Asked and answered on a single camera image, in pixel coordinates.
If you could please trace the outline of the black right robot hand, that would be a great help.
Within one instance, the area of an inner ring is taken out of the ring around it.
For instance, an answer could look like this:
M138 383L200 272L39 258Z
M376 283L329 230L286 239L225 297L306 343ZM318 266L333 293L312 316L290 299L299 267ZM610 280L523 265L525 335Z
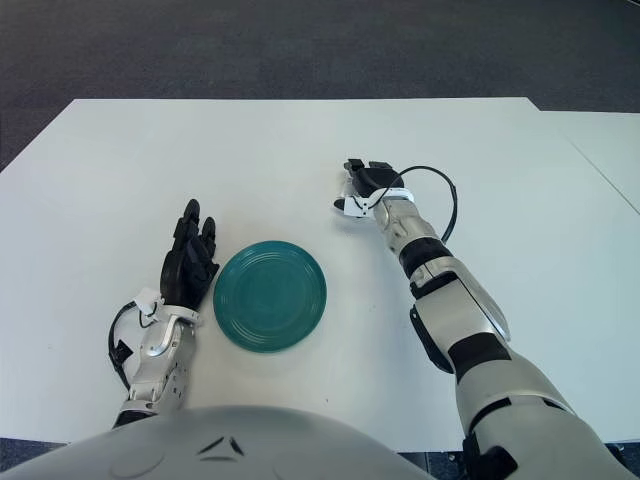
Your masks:
M391 165L385 162L350 158L343 164L346 171L342 193L333 206L345 216L364 218L386 195L404 188L404 181Z

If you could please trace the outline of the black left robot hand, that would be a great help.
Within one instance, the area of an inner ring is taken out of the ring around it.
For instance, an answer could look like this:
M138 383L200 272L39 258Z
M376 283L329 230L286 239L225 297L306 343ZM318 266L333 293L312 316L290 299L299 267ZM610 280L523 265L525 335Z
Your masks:
M191 199L177 220L173 245L165 256L160 293L166 305L198 310L220 265L216 251L216 223L207 217L202 226L200 204Z

